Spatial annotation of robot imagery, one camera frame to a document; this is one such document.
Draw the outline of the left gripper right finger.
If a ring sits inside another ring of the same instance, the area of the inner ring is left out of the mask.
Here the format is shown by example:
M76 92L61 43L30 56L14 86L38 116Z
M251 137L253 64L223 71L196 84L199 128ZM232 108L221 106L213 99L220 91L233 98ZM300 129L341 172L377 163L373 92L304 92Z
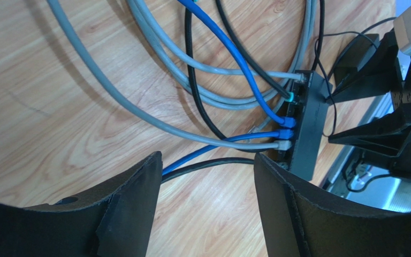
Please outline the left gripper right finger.
M341 198L262 154L254 180L269 256L411 256L411 213Z

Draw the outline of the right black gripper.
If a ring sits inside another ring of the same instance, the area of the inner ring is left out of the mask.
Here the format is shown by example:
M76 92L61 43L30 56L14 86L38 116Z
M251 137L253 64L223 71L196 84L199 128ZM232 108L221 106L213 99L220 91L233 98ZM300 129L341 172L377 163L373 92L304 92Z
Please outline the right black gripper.
M394 168L411 177L411 62L402 82L393 30L382 39L378 34L357 36L342 51L333 68L339 84L327 103L358 100L391 92L394 111L367 124L334 134L329 143L354 146L373 153L397 157Z

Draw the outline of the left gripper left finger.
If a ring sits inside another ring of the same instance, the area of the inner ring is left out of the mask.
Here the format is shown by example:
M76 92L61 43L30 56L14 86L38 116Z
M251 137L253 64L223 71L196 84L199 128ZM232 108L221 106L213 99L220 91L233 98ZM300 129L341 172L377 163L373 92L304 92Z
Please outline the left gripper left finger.
M145 256L162 154L56 204L0 203L0 256Z

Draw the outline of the black network switch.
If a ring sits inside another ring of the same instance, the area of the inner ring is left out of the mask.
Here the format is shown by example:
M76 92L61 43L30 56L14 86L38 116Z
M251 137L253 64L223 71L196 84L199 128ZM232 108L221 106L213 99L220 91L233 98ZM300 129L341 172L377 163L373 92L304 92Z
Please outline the black network switch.
M327 83L315 71L300 72L304 81L294 82L292 92L299 98L298 103L289 103L284 116L296 121L292 146L278 151L276 162L287 171L311 181L321 143L329 104Z

